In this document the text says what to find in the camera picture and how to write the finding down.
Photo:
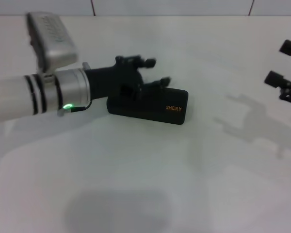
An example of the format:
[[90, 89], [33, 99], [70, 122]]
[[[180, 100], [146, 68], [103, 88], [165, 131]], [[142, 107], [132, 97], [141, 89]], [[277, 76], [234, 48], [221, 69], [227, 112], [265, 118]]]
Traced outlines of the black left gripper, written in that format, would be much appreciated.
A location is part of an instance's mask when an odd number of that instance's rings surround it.
[[[143, 84], [139, 68], [153, 68], [156, 65], [155, 58], [144, 59], [140, 55], [123, 57], [117, 56], [115, 64], [111, 67], [89, 69], [85, 71], [90, 85], [91, 99], [99, 99], [108, 96], [116, 96], [122, 87], [128, 87], [136, 91]], [[143, 85], [143, 91], [159, 91], [167, 87], [171, 82], [170, 77]]]

